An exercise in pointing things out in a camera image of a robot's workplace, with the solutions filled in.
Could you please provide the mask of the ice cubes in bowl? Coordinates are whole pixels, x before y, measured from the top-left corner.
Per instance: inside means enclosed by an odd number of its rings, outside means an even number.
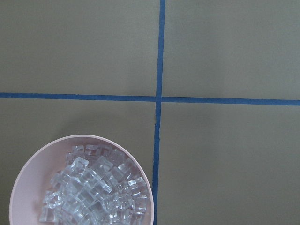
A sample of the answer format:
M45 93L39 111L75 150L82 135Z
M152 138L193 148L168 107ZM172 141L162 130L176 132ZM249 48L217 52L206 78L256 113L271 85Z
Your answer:
M52 225L142 225L149 190L133 160L110 145L75 145L52 177L39 221Z

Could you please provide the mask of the pink bowl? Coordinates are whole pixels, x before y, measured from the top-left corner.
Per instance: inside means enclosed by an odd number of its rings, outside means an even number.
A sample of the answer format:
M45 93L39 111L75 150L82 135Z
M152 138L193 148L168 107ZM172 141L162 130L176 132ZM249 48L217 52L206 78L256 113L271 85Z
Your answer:
M136 164L143 176L150 201L143 223L154 223L154 200L148 178L137 160L122 146L106 138L95 135L70 135L54 140L39 149L23 166L13 186L9 204L11 225L38 225L42 200L50 187L51 177L65 167L65 155L74 145L106 144L124 152Z

